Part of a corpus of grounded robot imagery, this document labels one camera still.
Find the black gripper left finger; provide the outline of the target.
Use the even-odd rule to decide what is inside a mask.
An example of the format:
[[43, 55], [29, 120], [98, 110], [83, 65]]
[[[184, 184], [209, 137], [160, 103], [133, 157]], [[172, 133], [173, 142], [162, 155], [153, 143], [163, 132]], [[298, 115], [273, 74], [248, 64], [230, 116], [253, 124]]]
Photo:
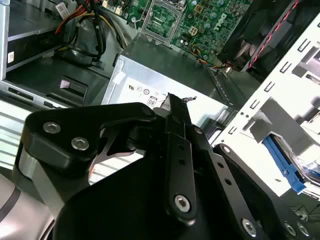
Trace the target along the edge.
[[90, 168], [113, 157], [145, 151], [164, 164], [156, 208], [179, 222], [196, 218], [196, 193], [188, 107], [173, 94], [160, 108], [140, 102], [37, 111], [24, 123], [18, 168], [57, 217], [89, 186]]

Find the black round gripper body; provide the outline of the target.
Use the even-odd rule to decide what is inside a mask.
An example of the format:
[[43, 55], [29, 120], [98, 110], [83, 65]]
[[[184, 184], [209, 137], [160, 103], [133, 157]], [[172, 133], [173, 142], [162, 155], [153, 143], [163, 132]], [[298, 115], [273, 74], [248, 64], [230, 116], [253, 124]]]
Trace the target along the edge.
[[193, 157], [197, 214], [187, 226], [165, 211], [165, 165], [141, 159], [73, 196], [54, 228], [56, 240], [247, 240], [207, 151]]

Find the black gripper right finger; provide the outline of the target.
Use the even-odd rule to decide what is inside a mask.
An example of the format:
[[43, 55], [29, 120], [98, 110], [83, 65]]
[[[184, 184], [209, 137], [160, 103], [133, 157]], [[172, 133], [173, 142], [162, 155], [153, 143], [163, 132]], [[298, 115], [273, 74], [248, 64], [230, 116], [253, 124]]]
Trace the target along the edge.
[[174, 99], [174, 216], [183, 240], [312, 240], [307, 225], [227, 145], [211, 147]]

